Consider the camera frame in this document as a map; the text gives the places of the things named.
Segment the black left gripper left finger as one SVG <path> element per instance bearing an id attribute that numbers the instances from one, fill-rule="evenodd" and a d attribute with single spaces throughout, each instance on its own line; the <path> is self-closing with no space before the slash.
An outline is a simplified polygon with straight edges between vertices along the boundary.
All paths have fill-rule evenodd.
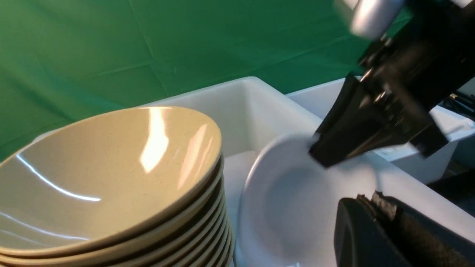
<path id="1" fill-rule="evenodd" d="M 349 73 L 315 132 L 318 139 L 309 154 L 329 168 L 375 149 L 405 144 L 409 137 L 398 125 L 401 109 L 393 93 Z"/>

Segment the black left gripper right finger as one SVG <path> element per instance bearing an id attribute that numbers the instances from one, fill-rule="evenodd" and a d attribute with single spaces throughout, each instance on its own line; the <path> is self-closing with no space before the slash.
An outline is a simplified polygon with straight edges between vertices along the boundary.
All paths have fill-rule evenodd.
<path id="1" fill-rule="evenodd" d="M 338 267 L 473 267 L 474 243 L 404 202 L 375 191 L 338 201 Z"/>

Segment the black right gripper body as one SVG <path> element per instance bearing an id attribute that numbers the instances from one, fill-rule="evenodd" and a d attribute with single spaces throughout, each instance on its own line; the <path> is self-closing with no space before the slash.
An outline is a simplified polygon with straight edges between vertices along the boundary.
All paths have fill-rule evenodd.
<path id="1" fill-rule="evenodd" d="M 361 80 L 387 90 L 402 109 L 397 124 L 414 146 L 445 135 L 429 111 L 474 77 L 474 1 L 406 0 L 412 19 L 361 56 Z"/>

